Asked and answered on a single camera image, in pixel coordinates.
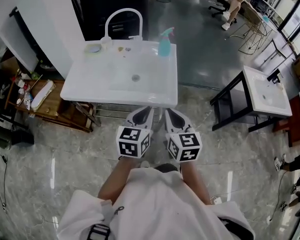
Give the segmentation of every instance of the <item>shoe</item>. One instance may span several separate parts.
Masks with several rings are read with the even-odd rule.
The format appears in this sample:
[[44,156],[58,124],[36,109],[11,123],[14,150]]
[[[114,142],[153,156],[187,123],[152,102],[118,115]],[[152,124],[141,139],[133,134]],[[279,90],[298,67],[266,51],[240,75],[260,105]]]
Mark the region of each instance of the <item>shoe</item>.
[[285,164],[287,163],[287,162],[286,162],[286,158],[287,158],[286,154],[283,154],[282,157],[281,157],[281,165],[282,165],[282,166],[285,165]]
[[227,22],[230,18],[230,12],[228,11],[224,11],[223,14],[222,14],[222,19]]
[[281,167],[281,162],[279,161],[279,158],[275,157],[273,162],[274,162],[274,166],[275,166],[276,171],[279,172],[280,167]]
[[286,207],[287,207],[288,205],[287,205],[287,203],[286,202],[283,202],[282,204],[281,204],[281,206],[280,206],[280,212],[284,212],[285,211],[285,209],[286,209]]
[[293,184],[290,194],[293,195],[299,191],[299,188],[297,188],[297,184]]
[[224,23],[221,28],[223,28],[225,31],[227,31],[230,28],[230,23],[226,22]]
[[142,161],[140,164],[140,168],[149,168],[150,163],[148,161]]

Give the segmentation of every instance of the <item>black cable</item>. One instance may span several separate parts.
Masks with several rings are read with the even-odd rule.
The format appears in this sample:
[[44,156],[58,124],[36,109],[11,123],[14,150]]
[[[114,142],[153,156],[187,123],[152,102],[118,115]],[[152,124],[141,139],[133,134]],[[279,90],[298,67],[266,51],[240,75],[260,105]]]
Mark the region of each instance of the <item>black cable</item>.
[[269,222],[272,221],[272,219],[274,218],[275,212],[277,210],[277,207],[278,207],[278,204],[279,204],[279,201],[280,201],[280,185],[281,185],[281,181],[282,181],[283,177],[285,176],[285,174],[287,172],[288,171],[285,171],[284,174],[282,175],[281,179],[280,179],[279,188],[278,188],[278,202],[276,203],[276,206],[274,208],[273,214],[272,214],[271,219],[269,220]]
[[7,168],[8,168],[8,161],[7,161],[7,159],[5,158],[4,155],[0,154],[0,156],[2,157],[3,162],[5,163],[4,178],[3,178],[3,197],[4,197],[4,202],[2,202],[1,195],[0,195],[0,202],[1,202],[1,205],[2,205],[3,209],[5,210],[6,207],[7,207],[7,199],[6,199],[6,174],[7,174]]

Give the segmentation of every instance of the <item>tile floor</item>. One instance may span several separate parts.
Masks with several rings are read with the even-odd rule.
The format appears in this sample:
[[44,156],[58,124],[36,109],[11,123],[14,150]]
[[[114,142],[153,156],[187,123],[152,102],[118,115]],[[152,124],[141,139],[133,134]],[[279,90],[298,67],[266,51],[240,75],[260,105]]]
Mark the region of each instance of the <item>tile floor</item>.
[[[283,172],[276,172],[275,156],[287,155],[291,161],[300,146],[289,148],[284,133],[270,128],[248,133],[246,124],[233,123],[211,130],[215,115],[209,104],[216,91],[179,86],[177,109],[186,114],[200,133],[203,150],[197,161],[211,196],[223,202],[236,201],[255,230],[257,240],[288,239],[296,221],[294,213],[276,212],[267,225],[278,201],[278,186]],[[27,118],[35,145],[13,146],[0,150],[8,157],[6,174],[7,213],[0,204],[0,230],[9,240],[56,240],[60,221],[74,190],[97,195],[117,163],[116,130],[119,119],[102,119],[102,127],[92,133],[56,126],[40,119]],[[170,161],[165,150],[162,128],[145,155],[151,164]],[[280,203],[289,201],[293,182],[300,171],[286,173],[280,188]],[[0,158],[0,193],[3,195],[4,163]]]

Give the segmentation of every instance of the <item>teal spray bottle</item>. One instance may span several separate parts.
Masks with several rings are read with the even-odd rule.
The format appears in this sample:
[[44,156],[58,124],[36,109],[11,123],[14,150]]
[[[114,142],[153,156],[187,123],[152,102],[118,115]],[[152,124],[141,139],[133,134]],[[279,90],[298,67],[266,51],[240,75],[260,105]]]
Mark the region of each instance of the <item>teal spray bottle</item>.
[[169,40],[169,34],[174,34],[174,27],[170,27],[166,29],[162,34],[161,34],[161,40],[159,43],[158,47],[158,55],[162,57],[167,57],[170,54],[171,51],[171,43]]

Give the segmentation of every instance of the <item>black and white cube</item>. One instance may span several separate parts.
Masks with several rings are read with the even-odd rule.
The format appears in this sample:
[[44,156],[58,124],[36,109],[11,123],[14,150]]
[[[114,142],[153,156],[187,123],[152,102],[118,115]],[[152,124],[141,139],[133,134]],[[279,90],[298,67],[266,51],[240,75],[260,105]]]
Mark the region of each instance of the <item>black and white cube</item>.
[[119,126],[116,145],[119,156],[141,158],[150,146],[148,129]]
[[177,162],[195,161],[198,159],[202,142],[198,132],[167,133],[167,149]]

